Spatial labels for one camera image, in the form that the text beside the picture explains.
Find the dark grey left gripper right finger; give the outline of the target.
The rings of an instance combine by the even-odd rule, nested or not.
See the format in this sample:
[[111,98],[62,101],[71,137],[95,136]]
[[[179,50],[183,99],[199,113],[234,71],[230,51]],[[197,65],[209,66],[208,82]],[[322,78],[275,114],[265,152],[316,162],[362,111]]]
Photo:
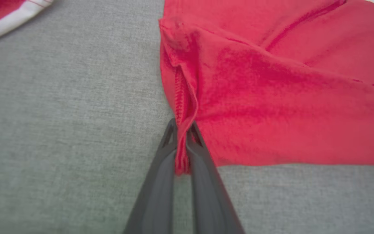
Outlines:
[[244,234],[196,122],[186,134],[193,189],[193,228],[196,234]]

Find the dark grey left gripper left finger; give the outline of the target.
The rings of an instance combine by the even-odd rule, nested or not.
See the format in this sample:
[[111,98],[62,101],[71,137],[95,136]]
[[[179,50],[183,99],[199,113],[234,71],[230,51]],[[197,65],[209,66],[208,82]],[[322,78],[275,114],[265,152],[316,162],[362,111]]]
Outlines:
[[125,234],[172,234],[178,127],[171,119],[124,228]]

